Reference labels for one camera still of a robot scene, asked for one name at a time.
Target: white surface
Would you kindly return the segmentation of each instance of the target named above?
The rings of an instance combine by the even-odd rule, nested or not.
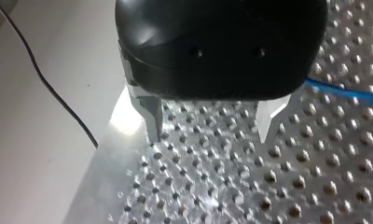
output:
[[[20,0],[11,17],[55,90],[100,138],[123,90],[115,0]],[[62,223],[94,148],[0,28],[0,224]]]

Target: blue cable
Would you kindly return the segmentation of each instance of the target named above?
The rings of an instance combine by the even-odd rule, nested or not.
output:
[[[309,77],[306,78],[306,83],[317,88],[320,91],[327,91],[340,96],[356,97],[360,100],[360,103],[363,105],[373,105],[373,93],[368,91],[345,90],[328,83],[311,79]]]

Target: metal surface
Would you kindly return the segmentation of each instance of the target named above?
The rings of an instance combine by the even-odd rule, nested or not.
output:
[[[331,1],[312,77],[373,91],[373,0]],[[373,106],[305,88],[260,143],[256,103],[163,103],[162,142],[112,126],[65,223],[373,223]]]

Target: perforated aluminum sheet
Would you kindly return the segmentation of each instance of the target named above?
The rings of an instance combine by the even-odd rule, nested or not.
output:
[[[329,10],[311,77],[373,92],[373,0]],[[307,87],[300,102],[266,145],[256,103],[164,102],[118,222],[373,223],[373,106]]]

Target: black cable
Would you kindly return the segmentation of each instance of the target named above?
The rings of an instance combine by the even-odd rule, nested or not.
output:
[[[27,52],[29,53],[30,59],[32,61],[33,67],[35,68],[36,73],[38,74],[39,78],[41,79],[42,83],[47,87],[48,91],[55,97],[55,99],[64,107],[64,109],[78,122],[81,128],[85,131],[88,138],[92,142],[92,144],[97,148],[99,144],[97,143],[96,139],[94,138],[93,134],[90,132],[89,128],[85,125],[85,123],[81,120],[81,118],[74,112],[74,110],[62,99],[62,97],[50,86],[47,80],[41,73],[41,70],[38,67],[37,62],[35,61],[35,56],[33,55],[32,50],[30,49],[29,44],[27,43],[26,39],[24,38],[23,34],[19,30],[18,26],[15,22],[9,17],[7,12],[4,8],[0,5],[0,12],[3,14],[4,18],[9,22],[12,29],[18,34],[21,42],[23,42],[24,47],[26,48]]]

